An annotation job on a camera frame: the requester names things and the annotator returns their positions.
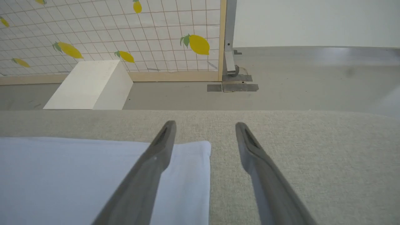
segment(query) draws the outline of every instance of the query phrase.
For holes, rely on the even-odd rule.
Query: gray tape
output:
[[[208,84],[207,91],[208,92],[221,92],[222,86],[220,84]]]
[[[222,84],[224,92],[258,91],[258,84]]]

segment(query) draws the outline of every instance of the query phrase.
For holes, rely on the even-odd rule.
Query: white cloth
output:
[[[91,224],[148,143],[0,138],[0,224]],[[206,225],[208,141],[174,145],[152,225]]]

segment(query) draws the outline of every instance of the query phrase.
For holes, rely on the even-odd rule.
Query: lemon-patterned backdrop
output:
[[[129,72],[218,71],[220,0],[0,0],[0,21],[0,76],[111,59]]]

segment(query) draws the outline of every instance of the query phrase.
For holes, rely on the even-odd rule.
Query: lemon print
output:
[[[35,0],[35,2],[37,2],[41,5],[45,5],[47,3],[46,0]]]
[[[190,44],[192,50],[199,55],[210,54],[210,44],[203,37],[188,34],[185,37],[180,38],[180,45],[182,45],[182,41],[183,44],[186,45],[186,47],[188,47],[188,45]]]
[[[59,52],[64,52],[73,58],[83,58],[82,54],[72,45],[64,42],[56,42],[53,44],[53,48]]]
[[[24,66],[24,67],[30,67],[30,65],[29,65],[28,63],[26,63],[25,61],[23,61],[23,60],[20,59],[20,58],[14,58],[14,59],[12,59],[11,61],[12,61],[13,63],[19,64],[19,65]]]
[[[133,56],[127,52],[124,51],[116,51],[114,52],[114,55],[123,58],[127,62],[133,62],[135,63],[135,60],[133,59]]]
[[[0,20],[1,20],[1,22],[4,24],[4,26],[10,27],[10,25],[8,24],[8,22],[7,22],[3,17],[0,16]]]
[[[133,10],[135,10],[135,13],[142,12],[142,5],[140,4],[139,0],[133,0]]]

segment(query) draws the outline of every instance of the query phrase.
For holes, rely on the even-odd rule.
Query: beige table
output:
[[[400,121],[344,112],[2,111],[0,136],[150,142],[176,120],[176,143],[212,144],[210,224],[259,224],[234,125],[245,122],[320,224],[400,221]]]

